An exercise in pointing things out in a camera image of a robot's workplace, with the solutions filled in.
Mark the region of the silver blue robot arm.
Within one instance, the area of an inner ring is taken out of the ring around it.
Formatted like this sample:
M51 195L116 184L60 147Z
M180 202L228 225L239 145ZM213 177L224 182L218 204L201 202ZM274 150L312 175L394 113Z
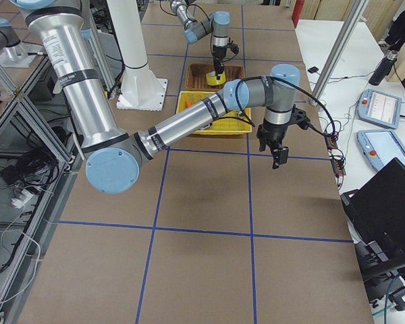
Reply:
M194 131L210 126L232 111L266 107L263 124L258 128L261 150L270 148L273 168L288 159L288 148L282 146L289 125L297 124L294 110L300 71L289 64L275 65L269 76L257 76L226 82L221 90L193 104L143 132L129 135L116 124L114 114L98 71L88 52L82 34L85 23L83 1L11 1L21 9L29 31L42 40L57 81L74 113L82 135L86 177L100 192L117 194L133 186L140 168L153 157ZM107 3L114 24L119 52L125 72L119 104L124 108L163 107L167 79L156 78L150 70L142 36L137 4L120 1ZM185 9L178 4L187 40L192 43L203 37L204 28L214 32L215 45L224 45L227 37L226 11L219 11L207 23L196 27L187 22Z
M194 44L200 39L211 36L211 55L213 57L213 71L206 74L209 86L218 86L226 83L225 62L227 50L234 55L239 53L239 48L229 37L230 13L228 11L214 11L206 14L204 20L197 20L190 13L189 1L170 1L172 14L177 16L189 44Z

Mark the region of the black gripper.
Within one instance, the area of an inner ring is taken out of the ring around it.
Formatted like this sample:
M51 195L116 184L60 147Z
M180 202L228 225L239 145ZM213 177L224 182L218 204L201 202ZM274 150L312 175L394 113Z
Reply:
M287 124L277 125L268 121L258 126L256 137L259 140L259 152L264 152L267 146L270 148L273 156L272 169L278 169L288 161L289 148L283 145L287 129Z
M215 68L215 77L217 80L220 80L222 75L224 75L224 64L223 60L225 59L227 52L226 46L212 46L212 56L213 56L213 63Z

